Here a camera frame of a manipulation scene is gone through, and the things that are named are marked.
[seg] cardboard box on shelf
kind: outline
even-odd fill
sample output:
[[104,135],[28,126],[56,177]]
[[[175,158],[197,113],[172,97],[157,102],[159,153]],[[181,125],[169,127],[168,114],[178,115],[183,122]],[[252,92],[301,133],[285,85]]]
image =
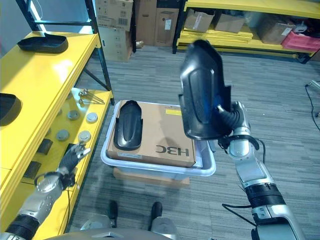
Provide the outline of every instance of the cardboard box on shelf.
[[266,14],[256,28],[264,44],[281,44],[295,25],[278,14]]
[[213,15],[195,11],[190,8],[184,22],[184,27],[192,29],[193,31],[205,33],[208,30],[213,17]]
[[214,29],[218,31],[238,33],[245,23],[243,16],[232,16],[216,11],[212,21]]

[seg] h3c logo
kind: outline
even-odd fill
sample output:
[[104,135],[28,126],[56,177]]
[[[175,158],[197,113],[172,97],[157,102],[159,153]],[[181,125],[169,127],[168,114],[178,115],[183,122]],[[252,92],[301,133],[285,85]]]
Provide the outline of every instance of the h3c logo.
[[157,151],[155,151],[156,153],[168,153],[168,154],[172,154],[172,155],[179,155],[181,156],[181,154],[185,154],[186,157],[189,157],[189,149],[181,149],[180,147],[174,147],[174,146],[161,146],[161,145],[156,145],[157,147]]

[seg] round metal disc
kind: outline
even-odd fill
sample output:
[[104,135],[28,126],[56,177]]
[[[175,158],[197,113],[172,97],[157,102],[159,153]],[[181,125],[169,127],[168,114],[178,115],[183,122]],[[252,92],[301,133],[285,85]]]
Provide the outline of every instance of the round metal disc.
[[86,121],[90,124],[95,123],[98,120],[98,115],[95,112],[90,112],[87,116],[86,116]]
[[69,132],[65,129],[61,129],[60,131],[57,132],[55,138],[63,142],[69,138]]
[[71,110],[68,112],[68,119],[77,120],[80,117],[80,113],[77,110]]
[[90,139],[91,139],[91,134],[87,130],[80,132],[78,135],[79,142],[87,143]]

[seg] gray carpet floor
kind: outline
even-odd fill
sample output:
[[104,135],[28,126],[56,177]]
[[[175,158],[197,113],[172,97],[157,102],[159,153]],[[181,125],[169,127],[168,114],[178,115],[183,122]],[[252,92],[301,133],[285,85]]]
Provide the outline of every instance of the gray carpet floor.
[[[179,69],[184,53],[170,47],[145,46],[129,62],[107,62],[115,101],[136,100],[179,104]],[[286,203],[295,213],[306,238],[320,239],[320,132],[311,118],[304,85],[320,81],[320,62],[223,55],[224,80],[232,85],[232,100],[245,104],[255,137],[266,144],[266,165]],[[92,57],[88,69],[103,79],[100,62]],[[78,88],[102,89],[85,73]],[[320,111],[320,92],[309,88]],[[147,229],[153,202],[163,204],[163,216],[176,224],[182,240],[248,240],[252,226],[222,208],[221,203],[247,205],[232,160],[215,153],[216,172],[191,177],[190,186],[169,188],[117,180],[100,159],[114,107],[105,117],[95,152],[81,187],[68,231],[77,231],[94,214],[106,214],[109,200],[119,206],[118,227]],[[251,218],[250,209],[238,211]]]

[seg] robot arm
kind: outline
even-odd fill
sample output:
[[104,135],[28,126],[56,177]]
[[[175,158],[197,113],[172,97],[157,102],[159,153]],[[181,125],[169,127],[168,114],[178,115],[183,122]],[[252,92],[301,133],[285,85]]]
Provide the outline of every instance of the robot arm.
[[300,225],[286,205],[266,166],[255,157],[256,140],[251,137],[251,126],[244,105],[235,102],[233,111],[220,105],[218,112],[232,130],[230,137],[219,140],[228,149],[236,173],[252,206],[252,216],[257,225],[253,240],[304,240]]
[[31,240],[38,227],[45,221],[62,191],[75,184],[74,168],[91,151],[82,144],[74,145],[62,158],[55,172],[48,172],[44,179],[23,203],[15,220],[8,226],[1,240]]

